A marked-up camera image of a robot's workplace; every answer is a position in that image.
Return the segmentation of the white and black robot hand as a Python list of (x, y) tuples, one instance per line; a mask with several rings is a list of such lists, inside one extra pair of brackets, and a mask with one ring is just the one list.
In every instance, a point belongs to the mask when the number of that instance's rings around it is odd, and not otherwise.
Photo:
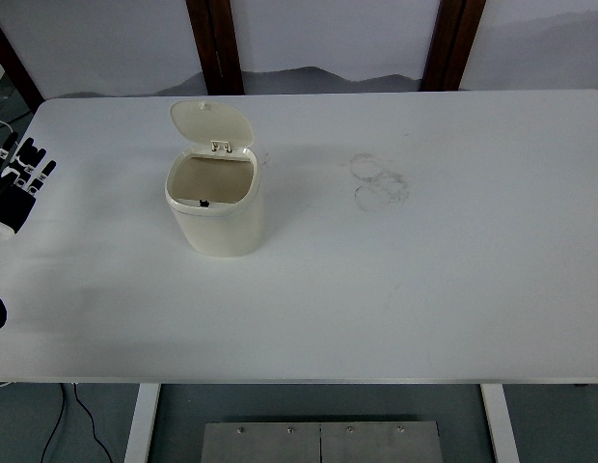
[(57, 163), (46, 158), (46, 150), (29, 137), (19, 144), (12, 132), (0, 147), (0, 240), (16, 235), (28, 219), (37, 195)]

